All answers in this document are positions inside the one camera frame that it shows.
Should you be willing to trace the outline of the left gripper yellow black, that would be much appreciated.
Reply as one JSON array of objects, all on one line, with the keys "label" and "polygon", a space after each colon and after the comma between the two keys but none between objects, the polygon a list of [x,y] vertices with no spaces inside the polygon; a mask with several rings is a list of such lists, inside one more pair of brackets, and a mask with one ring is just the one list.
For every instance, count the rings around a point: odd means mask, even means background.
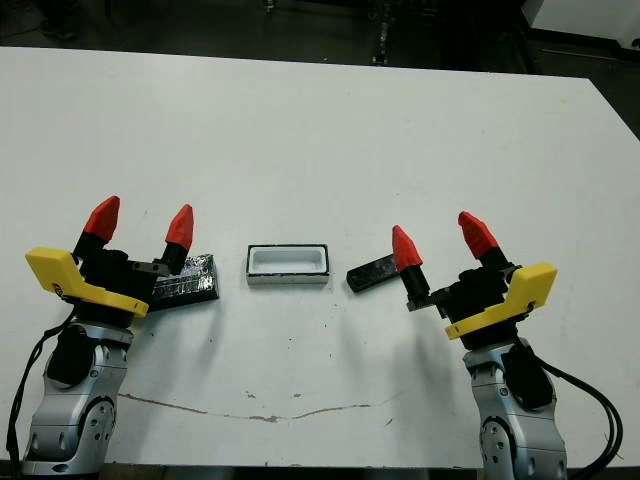
[{"label": "left gripper yellow black", "polygon": [[169,225],[159,262],[131,260],[120,250],[106,250],[115,232],[120,198],[112,195],[90,214],[72,252],[37,247],[25,254],[41,287],[85,309],[114,311],[125,321],[143,318],[156,280],[179,274],[193,241],[193,208],[185,204]]}]

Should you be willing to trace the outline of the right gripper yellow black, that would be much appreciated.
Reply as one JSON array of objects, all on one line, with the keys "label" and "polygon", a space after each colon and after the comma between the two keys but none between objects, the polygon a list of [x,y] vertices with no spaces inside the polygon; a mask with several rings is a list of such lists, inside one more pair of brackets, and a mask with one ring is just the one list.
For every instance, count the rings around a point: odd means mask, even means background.
[{"label": "right gripper yellow black", "polygon": [[461,340],[468,350],[509,341],[517,335],[516,323],[545,305],[558,269],[549,263],[515,265],[488,226],[468,211],[458,215],[458,225],[481,267],[462,272],[452,285],[433,292],[413,240],[399,225],[393,226],[393,259],[408,294],[407,309],[436,307],[450,322],[448,338]]}]

